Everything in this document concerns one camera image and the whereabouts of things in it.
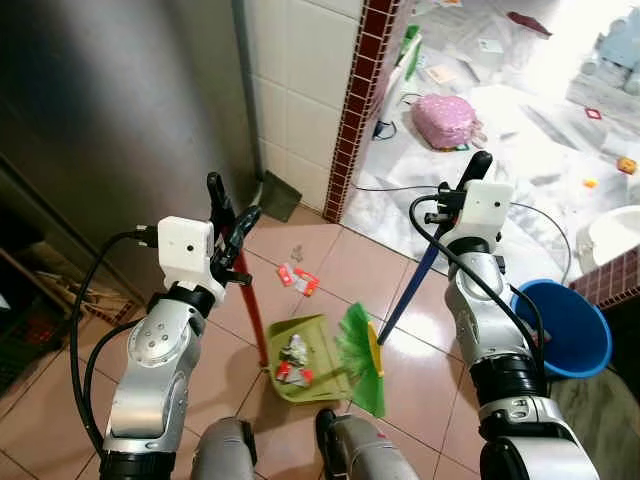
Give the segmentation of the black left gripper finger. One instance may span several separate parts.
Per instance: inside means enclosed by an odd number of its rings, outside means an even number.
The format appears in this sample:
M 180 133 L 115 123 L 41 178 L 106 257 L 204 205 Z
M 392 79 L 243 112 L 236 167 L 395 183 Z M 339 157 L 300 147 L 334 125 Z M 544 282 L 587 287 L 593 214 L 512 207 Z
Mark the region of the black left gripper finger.
M 224 269 L 232 270 L 241 257 L 244 241 L 261 218 L 261 207 L 250 206 L 230 224 L 224 237 Z
M 207 174 L 206 187 L 210 196 L 210 223 L 214 225 L 215 239 L 224 241 L 236 225 L 236 211 L 218 172 Z

